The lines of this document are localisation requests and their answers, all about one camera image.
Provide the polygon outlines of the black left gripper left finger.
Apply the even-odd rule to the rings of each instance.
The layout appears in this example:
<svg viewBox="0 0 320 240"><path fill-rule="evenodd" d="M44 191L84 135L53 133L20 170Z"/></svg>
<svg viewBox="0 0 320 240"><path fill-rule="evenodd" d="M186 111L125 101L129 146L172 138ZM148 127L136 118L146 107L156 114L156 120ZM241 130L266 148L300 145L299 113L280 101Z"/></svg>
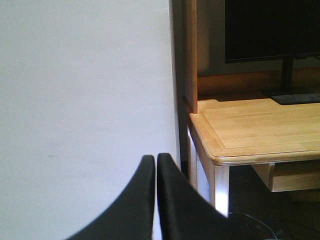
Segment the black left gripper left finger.
<svg viewBox="0 0 320 240"><path fill-rule="evenodd" d="M95 220L70 240L151 240L155 208L155 159L144 155L127 186Z"/></svg>

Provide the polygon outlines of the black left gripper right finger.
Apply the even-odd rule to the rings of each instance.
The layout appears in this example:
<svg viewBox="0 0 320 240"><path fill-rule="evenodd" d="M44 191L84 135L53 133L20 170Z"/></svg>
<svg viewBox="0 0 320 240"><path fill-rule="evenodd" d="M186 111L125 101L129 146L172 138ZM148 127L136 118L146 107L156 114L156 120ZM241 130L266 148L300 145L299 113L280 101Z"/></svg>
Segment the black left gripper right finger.
<svg viewBox="0 0 320 240"><path fill-rule="evenodd" d="M206 202L169 153L157 156L157 203L164 240L248 240L250 233Z"/></svg>

